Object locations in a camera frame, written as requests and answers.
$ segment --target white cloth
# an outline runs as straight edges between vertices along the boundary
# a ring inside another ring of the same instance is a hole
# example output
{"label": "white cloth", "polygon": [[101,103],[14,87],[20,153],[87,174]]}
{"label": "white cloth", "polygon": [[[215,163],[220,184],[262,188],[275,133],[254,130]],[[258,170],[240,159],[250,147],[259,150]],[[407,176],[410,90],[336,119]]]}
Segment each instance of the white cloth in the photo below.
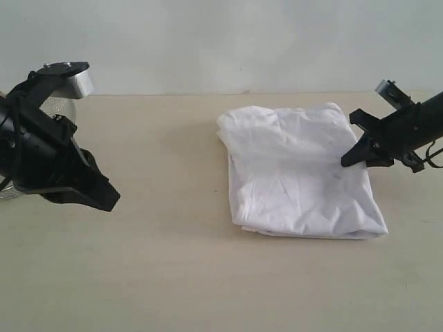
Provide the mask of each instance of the white cloth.
{"label": "white cloth", "polygon": [[369,239],[388,233],[364,163],[343,168],[356,136],[340,108],[244,107],[222,115],[233,223],[273,236]]}

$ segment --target table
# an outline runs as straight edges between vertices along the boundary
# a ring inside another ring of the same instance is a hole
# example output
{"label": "table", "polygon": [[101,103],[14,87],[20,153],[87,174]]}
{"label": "table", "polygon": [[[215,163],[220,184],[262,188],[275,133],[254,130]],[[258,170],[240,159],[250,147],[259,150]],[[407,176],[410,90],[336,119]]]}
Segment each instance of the table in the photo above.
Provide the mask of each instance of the table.
{"label": "table", "polygon": [[111,213],[0,203],[0,331],[441,331],[443,172],[370,169],[390,231],[373,241],[230,222],[217,116],[329,101],[392,111],[375,93],[80,100],[75,137],[121,200]]}

